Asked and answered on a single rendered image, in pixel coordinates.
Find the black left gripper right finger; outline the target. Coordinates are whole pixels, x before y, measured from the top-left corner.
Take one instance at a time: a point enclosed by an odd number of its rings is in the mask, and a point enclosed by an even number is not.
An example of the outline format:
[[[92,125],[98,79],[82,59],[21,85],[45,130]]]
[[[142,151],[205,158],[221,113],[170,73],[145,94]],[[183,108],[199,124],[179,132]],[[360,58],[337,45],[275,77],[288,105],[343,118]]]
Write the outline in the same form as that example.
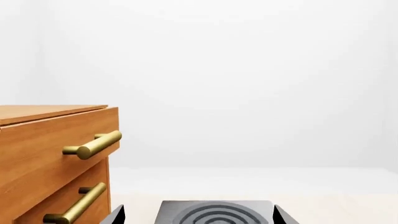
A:
[[[299,224],[279,205],[274,205],[273,221],[274,224]]]

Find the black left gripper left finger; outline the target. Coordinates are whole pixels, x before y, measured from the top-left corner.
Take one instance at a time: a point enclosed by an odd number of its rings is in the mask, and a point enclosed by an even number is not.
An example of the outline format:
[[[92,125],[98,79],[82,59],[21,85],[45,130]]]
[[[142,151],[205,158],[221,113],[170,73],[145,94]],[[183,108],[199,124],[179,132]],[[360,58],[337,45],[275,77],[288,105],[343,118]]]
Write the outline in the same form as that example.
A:
[[[111,212],[102,222],[99,224],[124,224],[125,222],[125,211],[124,205],[118,206]]]

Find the black stove burner plate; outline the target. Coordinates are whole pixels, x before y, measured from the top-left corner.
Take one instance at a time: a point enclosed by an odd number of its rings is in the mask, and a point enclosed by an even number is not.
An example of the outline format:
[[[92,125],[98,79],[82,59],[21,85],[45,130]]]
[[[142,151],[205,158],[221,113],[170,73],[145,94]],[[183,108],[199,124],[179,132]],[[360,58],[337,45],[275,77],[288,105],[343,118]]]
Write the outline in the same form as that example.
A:
[[[154,224],[274,224],[271,201],[163,201]]]

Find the wooden drawer cabinet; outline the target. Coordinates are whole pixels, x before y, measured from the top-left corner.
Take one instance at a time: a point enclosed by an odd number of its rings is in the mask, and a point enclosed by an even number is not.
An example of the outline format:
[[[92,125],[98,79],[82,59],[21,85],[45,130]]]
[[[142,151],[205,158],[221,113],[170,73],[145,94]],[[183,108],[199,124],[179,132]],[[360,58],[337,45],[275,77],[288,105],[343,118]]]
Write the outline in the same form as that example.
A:
[[[0,106],[0,224],[44,224],[64,214],[96,184],[109,184],[109,155],[65,155],[102,135],[115,136],[119,111],[106,105]]]

